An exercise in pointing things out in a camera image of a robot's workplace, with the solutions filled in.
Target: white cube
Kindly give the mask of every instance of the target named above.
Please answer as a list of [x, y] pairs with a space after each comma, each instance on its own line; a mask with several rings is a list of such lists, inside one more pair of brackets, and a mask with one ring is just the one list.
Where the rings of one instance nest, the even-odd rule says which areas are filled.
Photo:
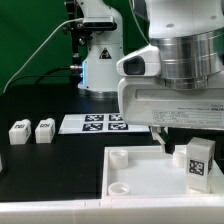
[[55, 134], [55, 121], [51, 118], [41, 120], [35, 130], [36, 143], [51, 143]]
[[185, 180], [190, 188], [208, 192], [215, 142], [193, 138], [187, 145]]
[[31, 134], [31, 122], [29, 120], [16, 121], [9, 131], [11, 145], [25, 144]]

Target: black table surface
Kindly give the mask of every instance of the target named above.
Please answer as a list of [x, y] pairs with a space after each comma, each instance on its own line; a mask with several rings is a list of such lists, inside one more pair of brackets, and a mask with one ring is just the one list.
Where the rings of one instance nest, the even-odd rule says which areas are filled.
[[[65, 114], [117, 113], [117, 100], [78, 95], [69, 85], [22, 85], [0, 97], [0, 202], [95, 199], [101, 197], [104, 148], [149, 145], [149, 133], [56, 134], [51, 144], [36, 144], [40, 120], [53, 118], [56, 133]], [[32, 136], [10, 146], [15, 121], [29, 119]]]

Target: green backdrop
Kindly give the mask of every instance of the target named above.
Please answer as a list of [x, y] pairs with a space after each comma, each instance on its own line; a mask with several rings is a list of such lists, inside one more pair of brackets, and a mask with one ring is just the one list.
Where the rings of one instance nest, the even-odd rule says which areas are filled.
[[[124, 53], [145, 45], [132, 18], [128, 0], [104, 0], [118, 9], [124, 21]], [[62, 22], [67, 20], [63, 0], [1, 0], [0, 1], [0, 93], [8, 79], [24, 64], [40, 44]], [[139, 19], [147, 33], [148, 25]], [[40, 75], [64, 65], [70, 65], [72, 56], [70, 35], [60, 30], [38, 53], [20, 76]], [[19, 81], [33, 83], [36, 79]], [[46, 79], [44, 82], [68, 82], [64, 79]]]

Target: black cable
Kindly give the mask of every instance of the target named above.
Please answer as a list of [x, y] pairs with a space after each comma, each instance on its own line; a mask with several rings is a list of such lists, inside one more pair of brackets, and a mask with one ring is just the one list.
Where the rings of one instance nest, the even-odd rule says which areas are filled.
[[5, 93], [8, 91], [8, 89], [10, 88], [10, 86], [12, 86], [13, 83], [21, 80], [21, 79], [26, 79], [26, 78], [65, 78], [67, 77], [66, 75], [51, 75], [51, 76], [48, 76], [48, 75], [27, 75], [27, 76], [22, 76], [22, 77], [19, 77], [19, 78], [16, 78], [16, 79], [13, 79], [9, 85], [7, 86], [7, 88], [5, 89]]
[[54, 68], [48, 72], [46, 72], [44, 75], [40, 76], [39, 79], [36, 80], [36, 82], [34, 83], [35, 85], [39, 84], [44, 78], [45, 76], [49, 76], [52, 73], [55, 72], [59, 72], [59, 71], [64, 71], [64, 70], [70, 70], [70, 67], [59, 67], [59, 68]]

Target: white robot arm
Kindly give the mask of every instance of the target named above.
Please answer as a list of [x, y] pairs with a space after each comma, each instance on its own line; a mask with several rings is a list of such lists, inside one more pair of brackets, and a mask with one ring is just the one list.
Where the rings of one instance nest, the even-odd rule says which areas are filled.
[[222, 3], [145, 1], [150, 45], [117, 63], [127, 123], [224, 129]]
[[81, 92], [93, 97], [117, 97], [120, 76], [116, 63], [123, 55], [123, 24], [118, 11], [103, 0], [75, 0], [84, 18], [80, 29], [92, 31], [88, 56], [82, 63]]

